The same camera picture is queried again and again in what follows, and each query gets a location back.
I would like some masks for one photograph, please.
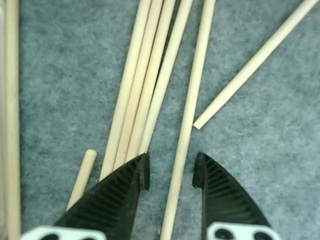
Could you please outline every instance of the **black plastic jaw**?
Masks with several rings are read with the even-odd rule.
[[[141,190],[149,190],[149,155],[142,154],[107,176],[57,222],[56,226],[103,232],[108,240],[129,240]]]
[[[241,185],[215,160],[199,152],[192,185],[202,188],[202,239],[213,222],[270,226]]]

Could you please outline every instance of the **wooden rod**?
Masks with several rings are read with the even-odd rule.
[[[19,0],[6,1],[6,213],[8,240],[21,235],[20,134],[19,134]]]
[[[178,199],[182,185],[193,121],[195,118],[200,83],[206,60],[215,3],[216,0],[205,0],[203,5],[160,240],[170,240],[174,228]]]
[[[76,177],[74,187],[67,204],[66,210],[68,211],[79,199],[84,195],[88,180],[97,157],[97,151],[88,149],[83,157],[82,164],[79,169],[78,176]]]
[[[0,239],[7,238],[6,227],[6,185],[5,177],[5,109],[6,109],[6,84],[5,84],[5,1],[0,0]]]
[[[254,74],[271,53],[298,25],[306,14],[319,0],[304,0],[284,24],[273,34],[263,47],[251,58],[244,68],[231,80],[231,82],[216,96],[200,117],[194,122],[197,129],[201,129],[223,105],[238,91],[238,89]]]
[[[138,63],[133,78],[133,85],[125,113],[125,118],[123,122],[121,137],[113,170],[116,170],[119,167],[121,167],[126,161],[127,150],[130,142],[133,125],[135,122],[142,87],[145,81],[146,71],[155,39],[162,4],[163,0],[152,0],[150,6],[149,16],[146,23],[144,36],[141,44],[141,51],[139,54]]]
[[[149,107],[154,93],[156,80],[164,53],[166,39],[170,27],[176,0],[164,0],[156,30],[150,61],[145,75],[144,85],[136,112],[130,143],[125,161],[128,162],[139,154],[140,144],[145,129]]]
[[[144,127],[139,154],[146,153],[155,130],[158,115],[168,87],[170,76],[176,61],[193,0],[181,0],[172,33],[164,54],[160,73],[155,85],[148,117]]]
[[[141,48],[141,42],[145,32],[150,3],[151,0],[140,0],[139,2],[130,46],[123,70],[120,90],[115,105],[110,134],[106,145],[105,155],[99,178],[100,181],[107,177],[110,173],[112,173],[114,169],[121,131]]]

